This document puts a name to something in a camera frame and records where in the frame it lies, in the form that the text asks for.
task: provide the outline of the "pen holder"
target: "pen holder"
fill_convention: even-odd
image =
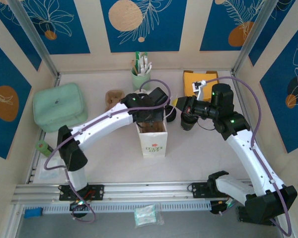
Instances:
[[[133,87],[134,87],[134,91],[139,90],[140,86],[148,81],[150,79],[150,72],[148,74],[145,74],[144,76],[137,76],[134,69],[131,69],[131,76],[133,78]],[[150,89],[150,83],[146,83],[143,86],[143,89],[145,90],[149,90]]]

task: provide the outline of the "plastic bag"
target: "plastic bag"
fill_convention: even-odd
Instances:
[[[135,209],[136,228],[147,225],[163,225],[160,204]]]

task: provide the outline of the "yellow package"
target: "yellow package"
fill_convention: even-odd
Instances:
[[[191,72],[184,72],[183,73],[183,80],[184,80],[184,94],[187,97],[191,97],[195,95],[192,88],[192,83],[205,80],[206,82],[217,78],[216,73],[191,73]],[[207,83],[207,86],[203,88],[203,101],[211,100],[212,96],[212,86],[219,83],[218,81]]]

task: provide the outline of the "white table surface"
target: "white table surface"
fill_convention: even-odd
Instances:
[[[153,70],[152,79],[160,79],[171,89],[172,99],[183,96],[182,70]],[[219,71],[219,77],[230,76],[229,71]],[[129,71],[106,71],[85,74],[64,74],[60,85],[75,82],[85,97],[88,120],[104,113],[105,93],[111,89],[121,89],[132,93]],[[241,107],[230,79],[222,80],[234,91],[235,111]],[[152,83],[151,88],[160,86]],[[213,128],[211,120],[199,121],[206,128]],[[249,179],[246,170],[231,147],[222,136],[207,131],[197,124],[191,131],[180,127],[180,112],[176,120],[167,124],[168,140],[165,158],[144,159],[140,141],[134,124],[122,127],[98,140],[84,153],[88,158],[85,166],[89,182],[159,182],[207,180],[208,175],[225,170],[237,179]],[[57,132],[47,133],[45,140],[56,147]],[[64,172],[45,174],[43,155],[40,156],[33,183],[64,183]]]

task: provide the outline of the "gray floor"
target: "gray floor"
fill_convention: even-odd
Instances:
[[[281,238],[276,227],[240,223],[235,209],[222,217],[210,212],[164,212],[164,225],[135,228],[133,213],[101,213],[93,224],[69,214],[22,219],[17,238]]]

